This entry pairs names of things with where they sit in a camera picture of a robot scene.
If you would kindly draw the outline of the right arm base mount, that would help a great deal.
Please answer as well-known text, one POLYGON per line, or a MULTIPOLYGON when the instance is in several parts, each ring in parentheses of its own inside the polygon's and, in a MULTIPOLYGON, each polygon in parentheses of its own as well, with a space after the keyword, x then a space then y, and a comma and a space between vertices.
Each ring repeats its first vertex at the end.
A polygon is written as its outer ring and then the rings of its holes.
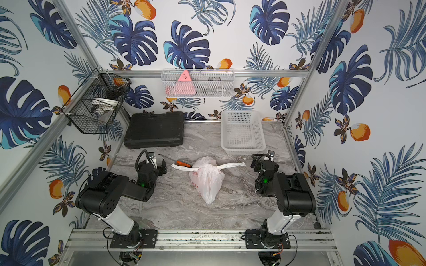
POLYGON ((273 235, 263 229, 248 229, 241 239, 247 249, 290 249, 288 234, 273 235))

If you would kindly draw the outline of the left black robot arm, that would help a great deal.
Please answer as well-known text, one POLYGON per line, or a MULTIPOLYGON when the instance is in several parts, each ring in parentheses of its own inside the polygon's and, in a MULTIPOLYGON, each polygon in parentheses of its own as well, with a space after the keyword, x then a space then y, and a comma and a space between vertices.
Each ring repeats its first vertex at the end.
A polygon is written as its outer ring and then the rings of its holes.
POLYGON ((103 221, 112 232, 105 238, 111 248, 154 248, 156 229, 141 229, 119 207, 121 197, 148 202, 154 194, 158 177, 167 173, 165 160, 158 162, 155 152, 143 150, 135 162, 136 180, 100 171, 79 191, 76 206, 103 221))

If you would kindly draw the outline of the white plastic bag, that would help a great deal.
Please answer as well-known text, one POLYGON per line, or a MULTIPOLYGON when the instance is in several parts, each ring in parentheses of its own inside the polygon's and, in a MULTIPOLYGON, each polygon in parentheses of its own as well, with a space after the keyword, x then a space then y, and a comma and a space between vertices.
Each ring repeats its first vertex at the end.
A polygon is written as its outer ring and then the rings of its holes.
POLYGON ((192 167, 172 164, 172 168, 189 173, 191 183, 207 205, 215 201, 216 195, 222 187, 225 179, 225 174, 222 170, 245 166, 244 162, 217 165, 216 160, 212 157, 200 158, 192 167))

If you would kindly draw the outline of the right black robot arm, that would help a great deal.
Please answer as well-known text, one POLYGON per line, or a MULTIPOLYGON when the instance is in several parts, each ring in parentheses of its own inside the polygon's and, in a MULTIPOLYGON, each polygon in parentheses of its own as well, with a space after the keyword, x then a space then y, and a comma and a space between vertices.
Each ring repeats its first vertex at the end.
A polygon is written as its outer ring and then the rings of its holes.
POLYGON ((258 173, 255 192, 261 197, 274 198, 277 208, 272 216, 264 221, 256 238, 268 249, 289 248, 286 230, 301 217, 316 210, 316 200, 303 174, 285 174, 274 161, 274 152, 253 154, 251 168, 258 173))

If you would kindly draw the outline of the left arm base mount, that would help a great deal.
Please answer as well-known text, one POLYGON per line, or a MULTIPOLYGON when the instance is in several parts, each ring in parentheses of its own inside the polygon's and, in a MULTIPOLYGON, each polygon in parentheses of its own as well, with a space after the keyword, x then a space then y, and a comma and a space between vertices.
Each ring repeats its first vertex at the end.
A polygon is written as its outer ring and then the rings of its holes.
POLYGON ((109 248, 113 249, 153 249, 157 242, 158 231, 156 229, 140 229, 129 235, 113 233, 109 248))

